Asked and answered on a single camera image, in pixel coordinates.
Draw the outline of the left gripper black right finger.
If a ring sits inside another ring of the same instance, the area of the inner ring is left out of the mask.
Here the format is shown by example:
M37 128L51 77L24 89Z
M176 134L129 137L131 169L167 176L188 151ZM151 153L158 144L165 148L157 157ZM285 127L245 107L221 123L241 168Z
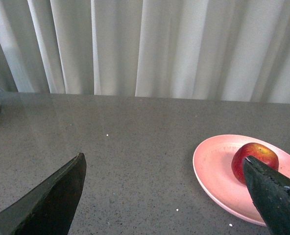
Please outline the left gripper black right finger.
M253 204L269 232L290 235L290 178L253 156L247 156L242 167Z

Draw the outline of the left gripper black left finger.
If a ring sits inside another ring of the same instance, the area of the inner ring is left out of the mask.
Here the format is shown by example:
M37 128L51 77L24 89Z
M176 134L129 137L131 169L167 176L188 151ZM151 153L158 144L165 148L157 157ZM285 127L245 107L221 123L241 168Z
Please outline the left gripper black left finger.
M66 235L86 176L83 153L0 212L0 235Z

